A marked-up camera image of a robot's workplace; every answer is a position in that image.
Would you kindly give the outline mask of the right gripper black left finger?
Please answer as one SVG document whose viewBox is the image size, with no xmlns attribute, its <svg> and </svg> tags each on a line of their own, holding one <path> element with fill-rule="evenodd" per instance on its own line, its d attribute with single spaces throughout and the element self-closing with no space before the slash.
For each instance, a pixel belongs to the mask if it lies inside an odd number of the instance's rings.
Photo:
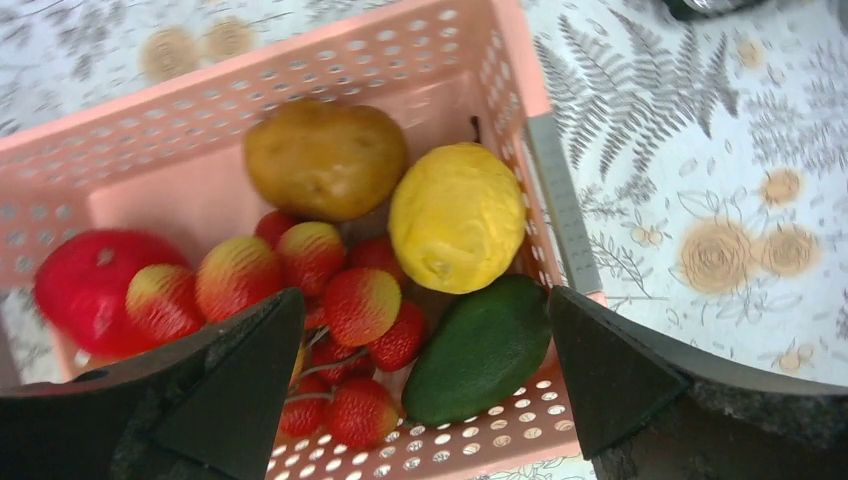
<svg viewBox="0 0 848 480">
<path fill-rule="evenodd" d="M 297 289 L 65 383 L 1 394 L 5 479 L 261 479 L 303 334 Z"/>
</svg>

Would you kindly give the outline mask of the red lychee bunch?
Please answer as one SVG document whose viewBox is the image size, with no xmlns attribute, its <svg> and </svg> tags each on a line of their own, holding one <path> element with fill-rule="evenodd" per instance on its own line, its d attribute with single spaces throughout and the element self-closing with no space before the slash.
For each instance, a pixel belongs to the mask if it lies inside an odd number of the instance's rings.
<svg viewBox="0 0 848 480">
<path fill-rule="evenodd" d="M 306 437 L 326 429 L 358 449 L 381 444 L 401 417 L 375 371 L 395 372 L 419 355 L 428 327 L 405 300 L 406 277 L 390 241 L 347 249 L 326 222 L 296 222 L 274 212 L 248 236 L 226 240 L 196 270 L 158 261 L 129 282 L 130 323 L 158 344 L 219 323 L 286 287 L 306 299 L 300 344 L 280 431 Z"/>
</svg>

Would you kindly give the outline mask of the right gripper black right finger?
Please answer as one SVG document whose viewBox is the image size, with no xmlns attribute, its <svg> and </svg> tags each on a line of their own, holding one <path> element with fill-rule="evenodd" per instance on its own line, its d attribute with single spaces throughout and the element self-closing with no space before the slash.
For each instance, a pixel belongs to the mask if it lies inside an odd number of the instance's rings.
<svg viewBox="0 0 848 480">
<path fill-rule="evenodd" d="M 580 450 L 601 479 L 843 479 L 844 387 L 759 370 L 555 287 Z"/>
</svg>

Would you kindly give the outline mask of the yellow lemon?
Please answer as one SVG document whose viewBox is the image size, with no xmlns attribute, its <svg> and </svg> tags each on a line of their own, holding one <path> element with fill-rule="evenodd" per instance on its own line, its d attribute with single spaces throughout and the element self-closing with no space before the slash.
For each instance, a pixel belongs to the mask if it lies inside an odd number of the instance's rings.
<svg viewBox="0 0 848 480">
<path fill-rule="evenodd" d="M 527 206 L 514 173 L 478 143 L 429 151 L 392 196 L 388 233 L 416 284 L 465 294 L 504 274 L 525 237 Z"/>
</svg>

